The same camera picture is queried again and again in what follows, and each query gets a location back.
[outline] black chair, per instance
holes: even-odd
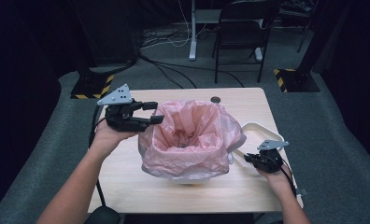
[[[218,78],[220,49],[252,49],[251,57],[257,48],[263,48],[261,61],[248,63],[260,65],[257,81],[261,81],[271,25],[278,9],[278,0],[237,0],[222,9],[212,52],[212,58],[214,54],[216,58],[215,83]]]
[[[302,40],[299,44],[298,50],[296,51],[299,53],[301,51],[302,45],[304,44],[307,32],[310,29],[311,22],[314,20],[314,15],[319,4],[319,0],[314,1],[314,6],[306,6],[305,9],[301,9],[301,6],[292,6],[289,2],[291,1],[282,1],[277,15],[283,20],[287,19],[290,21],[298,21],[300,24],[303,25]]]

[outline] person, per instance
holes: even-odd
[[[285,173],[290,173],[289,168],[285,164],[283,164],[281,168]],[[291,185],[282,171],[277,171],[272,174],[268,174],[259,169],[257,169],[257,171],[267,179],[270,188],[278,197],[281,205],[284,223],[310,223],[301,205],[298,203],[296,198],[293,197]]]
[[[88,152],[80,161],[74,172],[50,201],[36,223],[84,223],[93,196],[101,166],[106,157],[118,144],[137,133],[120,133],[107,126],[102,120],[95,132],[94,140]],[[289,173],[287,166],[283,170]],[[293,197],[286,176],[281,172],[272,174],[261,170],[270,187],[277,195],[283,214],[284,223],[310,223],[299,203]]]
[[[120,133],[102,120],[89,150],[36,223],[84,223],[103,161],[118,144],[137,133]]]

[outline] tabletop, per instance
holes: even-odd
[[[141,102],[164,103],[173,100],[210,101],[220,97],[220,104],[240,125],[257,122],[278,132],[264,91],[260,88],[148,90],[131,91]],[[134,117],[148,118],[152,111],[137,110]],[[256,147],[264,140],[245,131],[243,153],[258,153]],[[234,154],[229,173],[212,177],[197,185],[180,185],[155,177],[141,170],[137,136],[122,141],[104,161],[99,175],[106,203],[126,214],[207,214],[281,211],[278,199],[266,179],[255,168]],[[288,161],[285,150],[281,157]],[[300,196],[298,202],[303,206]],[[89,212],[101,205],[97,190],[92,196]]]

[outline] gray floor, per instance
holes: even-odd
[[[286,151],[298,186],[309,191],[303,199],[311,221],[370,223],[370,157],[346,128],[320,75],[312,74],[320,92],[282,93],[273,74],[275,68],[296,68],[311,36],[312,33],[309,33],[301,53],[296,53],[301,38],[299,30],[275,29],[267,49],[261,83],[256,82],[257,66],[221,69],[251,69],[252,72],[233,74],[245,87],[260,87],[265,91],[278,131],[291,144]],[[163,44],[142,49],[141,52],[160,62],[213,68],[214,61],[210,57],[213,40],[214,35],[209,35],[198,42],[195,62],[188,60],[189,42],[180,48]],[[228,55],[227,60],[230,56],[238,56],[233,52],[228,52]],[[214,84],[212,71],[173,68],[184,73],[197,88],[241,87],[234,78],[224,73],[220,73],[219,83]],[[183,88],[193,88],[191,82],[181,75],[170,71],[167,74]],[[60,78],[60,101],[29,161],[0,203],[0,223],[35,222],[84,155],[96,100],[69,99],[77,80],[75,72]],[[123,83],[127,83],[132,90],[178,88],[152,64],[141,60],[117,74],[111,88]],[[266,214],[257,223],[278,219],[280,214]]]

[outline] white cable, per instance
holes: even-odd
[[[179,8],[181,9],[181,13],[182,13],[182,18],[185,20],[185,24],[186,24],[186,28],[187,28],[187,30],[188,30],[188,37],[189,37],[189,35],[190,35],[190,31],[189,31],[189,25],[188,25],[188,22],[186,21],[186,18],[185,18],[185,15],[184,15],[184,11],[182,10],[182,5],[181,5],[181,2],[180,2],[180,0],[178,0],[178,4],[179,4]],[[174,41],[172,42],[172,45],[174,46],[174,47],[182,47],[182,46],[184,46],[186,43],[188,43],[188,40],[190,40],[189,38],[187,38],[186,40],[183,40],[183,41],[185,41],[185,43],[183,43],[183,44],[181,44],[181,45],[175,45],[174,44]]]
[[[214,3],[214,0],[211,0],[210,9],[212,9],[212,6],[214,5],[213,3]],[[205,23],[205,25],[203,26],[203,28],[199,31],[199,33],[197,33],[196,36],[199,36],[200,33],[202,33],[202,31],[206,28],[206,25],[207,25],[207,23]]]
[[[167,38],[167,39],[169,40],[168,42],[157,43],[157,44],[154,44],[154,45],[146,46],[146,47],[141,48],[141,49],[148,49],[148,48],[150,48],[150,47],[155,47],[155,46],[157,46],[157,45],[162,45],[162,44],[172,44],[172,45],[173,45],[173,46],[175,46],[175,47],[181,47],[181,46],[176,46],[176,45],[174,45],[173,43],[178,43],[178,42],[183,42],[183,41],[188,42],[188,40],[190,40],[189,38],[188,38],[188,39],[186,39],[186,40],[176,40],[176,41],[171,40],[171,39],[169,39],[169,38]]]

